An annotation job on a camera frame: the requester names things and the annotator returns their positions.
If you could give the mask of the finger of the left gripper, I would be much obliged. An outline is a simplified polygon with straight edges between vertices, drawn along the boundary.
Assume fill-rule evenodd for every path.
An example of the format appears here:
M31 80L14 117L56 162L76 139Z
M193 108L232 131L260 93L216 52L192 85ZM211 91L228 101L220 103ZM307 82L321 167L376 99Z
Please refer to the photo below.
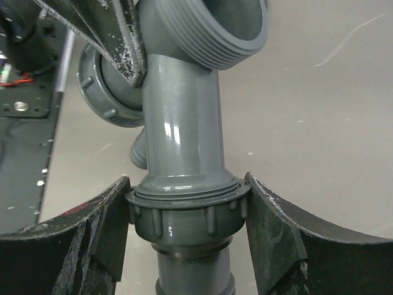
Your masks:
M88 41L133 88L142 85L147 60L133 1L37 0L36 4Z

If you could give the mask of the grey plastic pipe fitting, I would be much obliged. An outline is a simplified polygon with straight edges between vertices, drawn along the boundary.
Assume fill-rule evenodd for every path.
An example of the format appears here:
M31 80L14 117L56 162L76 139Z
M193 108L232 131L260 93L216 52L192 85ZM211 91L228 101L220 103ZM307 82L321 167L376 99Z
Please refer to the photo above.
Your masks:
M224 161L219 72L259 52L265 1L139 1L146 75L131 88L87 45L80 89L107 122L142 127L134 163L146 177L126 195L138 235L166 246L228 240L247 216L247 182Z

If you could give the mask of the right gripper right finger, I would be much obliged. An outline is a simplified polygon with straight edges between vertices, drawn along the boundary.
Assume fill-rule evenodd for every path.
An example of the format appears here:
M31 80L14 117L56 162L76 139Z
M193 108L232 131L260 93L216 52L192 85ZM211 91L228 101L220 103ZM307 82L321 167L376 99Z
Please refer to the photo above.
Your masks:
M325 221L245 179L258 294L392 294L391 239Z

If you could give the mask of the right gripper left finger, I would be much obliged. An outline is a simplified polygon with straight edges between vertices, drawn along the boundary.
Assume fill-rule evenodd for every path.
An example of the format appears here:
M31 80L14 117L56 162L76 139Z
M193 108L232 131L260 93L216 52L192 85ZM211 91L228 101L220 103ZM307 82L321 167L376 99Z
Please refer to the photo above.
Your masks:
M1 294L114 294L128 233L123 176L52 219L1 235Z

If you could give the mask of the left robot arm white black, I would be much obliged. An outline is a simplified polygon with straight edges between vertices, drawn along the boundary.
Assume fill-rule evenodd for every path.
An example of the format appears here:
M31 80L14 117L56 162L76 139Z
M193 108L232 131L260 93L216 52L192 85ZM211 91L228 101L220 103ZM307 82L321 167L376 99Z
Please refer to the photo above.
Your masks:
M42 10L85 39L132 87L142 85L147 61L133 1L1 1L1 33L22 43Z

